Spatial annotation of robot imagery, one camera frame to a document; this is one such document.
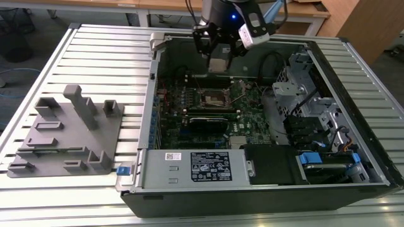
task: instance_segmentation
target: floor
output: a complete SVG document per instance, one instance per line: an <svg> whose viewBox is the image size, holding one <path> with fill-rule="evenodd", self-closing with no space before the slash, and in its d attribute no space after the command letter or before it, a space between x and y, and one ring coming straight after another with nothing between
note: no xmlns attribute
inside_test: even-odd
<svg viewBox="0 0 404 227"><path fill-rule="evenodd" d="M136 24L136 16L131 17L130 20ZM191 27L190 17L171 16L164 20L168 23L159 23L158 17L152 16L152 25L175 28ZM35 56L22 63L8 63L0 57L0 72L3 69L11 68L34 68L42 70L66 33L68 25L72 22L118 26L128 25L126 14L120 13L58 11L58 18L51 19L47 11L40 9L32 10L32 21L36 26L36 31L28 34L26 38L35 51ZM383 54L372 65L372 69L403 105L404 79L402 77L404 62L391 58L388 54ZM38 73L35 71L12 71L0 74L0 77L7 82L7 86L0 88L0 94L7 96L24 96L35 82ZM0 132L6 128L22 100L22 98L0 97Z"/></svg>

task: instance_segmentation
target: wooden desk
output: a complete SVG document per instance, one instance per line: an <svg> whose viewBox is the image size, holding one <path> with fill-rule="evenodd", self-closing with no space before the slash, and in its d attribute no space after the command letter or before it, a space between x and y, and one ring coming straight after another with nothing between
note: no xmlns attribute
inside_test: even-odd
<svg viewBox="0 0 404 227"><path fill-rule="evenodd" d="M200 16L203 9L203 0L191 0L195 15ZM267 11L270 4L260 4L263 11ZM140 26L150 26L150 15L180 15L190 16L184 0L140 0L139 2L139 18ZM276 21L282 21L284 18L284 8L282 8ZM307 27L303 26L303 33L299 35L315 36L323 25L323 22L330 18L330 12L318 11L316 7L311 3L291 2L288 4L288 23L282 29L282 33L291 34L291 30L299 29L302 23L310 24Z"/></svg>
<svg viewBox="0 0 404 227"><path fill-rule="evenodd" d="M200 16L203 9L203 0L191 0L195 15ZM98 11L118 13L138 13L140 26L150 27L150 15L179 15L190 16L184 0L116 0L116 1L91 1L91 0L6 0L0 1L0 7L16 7L31 9L60 9L75 11ZM316 10L311 3L302 4L291 2L288 4L288 26L284 26L283 33L291 33L291 30L304 29L303 35L315 36L323 25L324 20L330 17L328 12ZM282 8L276 21L284 18L284 9Z"/></svg>
<svg viewBox="0 0 404 227"><path fill-rule="evenodd" d="M0 0L0 7L136 13L140 0Z"/></svg>

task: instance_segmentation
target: gray bracket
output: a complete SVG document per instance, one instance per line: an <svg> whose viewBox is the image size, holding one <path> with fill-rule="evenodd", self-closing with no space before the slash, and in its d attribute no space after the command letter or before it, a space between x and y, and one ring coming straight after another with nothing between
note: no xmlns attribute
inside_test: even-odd
<svg viewBox="0 0 404 227"><path fill-rule="evenodd" d="M102 175L111 173L124 105L94 103L79 85L68 85L71 103L40 98L31 127L8 177Z"/></svg>

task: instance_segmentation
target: gray fixture plate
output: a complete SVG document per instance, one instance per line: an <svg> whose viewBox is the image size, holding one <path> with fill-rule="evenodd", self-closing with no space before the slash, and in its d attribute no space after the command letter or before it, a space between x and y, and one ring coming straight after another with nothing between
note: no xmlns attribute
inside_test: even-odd
<svg viewBox="0 0 404 227"><path fill-rule="evenodd" d="M30 162L35 166L35 171L27 173L15 173L12 171L7 172L8 177L40 177L40 176L71 176L71 175L104 175L111 173L114 156L116 151L118 139L119 139L119 129L122 123L122 113L124 110L124 105L119 104L120 116L106 117L103 104L95 104L98 114L95 119L98 121L99 128L90 131L82 118L79 117L74 105L71 103L59 103L60 108L55 108L54 114L63 123L63 130L42 130L38 131L35 127L31 128L28 136L24 140L22 148L32 148L27 146L31 138L55 138L58 140L56 146L42 147L48 150L58 150L59 148L82 148L87 147L90 151L94 151L95 155L100 158L102 152L111 159L107 162L107 168L94 168L92 165L87 163L88 152L83 152L82 155L72 155L68 151L50 152L46 154L39 154L39 157L26 157L24 159L16 155L12 164L19 164ZM50 122L38 115L34 126L38 123ZM79 161L87 165L84 171L67 171L64 168L64 161Z"/></svg>

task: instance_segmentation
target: metal table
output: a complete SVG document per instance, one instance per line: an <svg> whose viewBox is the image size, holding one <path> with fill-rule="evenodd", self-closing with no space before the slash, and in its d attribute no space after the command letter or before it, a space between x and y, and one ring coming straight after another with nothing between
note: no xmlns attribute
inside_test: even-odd
<svg viewBox="0 0 404 227"><path fill-rule="evenodd" d="M126 104L115 166L136 158L150 74L150 35L190 30L82 25L70 28L0 138L0 226L402 226L403 192L368 199L334 211L199 218L138 218L115 190L116 174L19 178L7 177L36 116L39 97L63 101L66 84L80 84L94 102ZM404 111L352 49L338 38L276 35L278 39L318 42L356 105L404 174Z"/></svg>

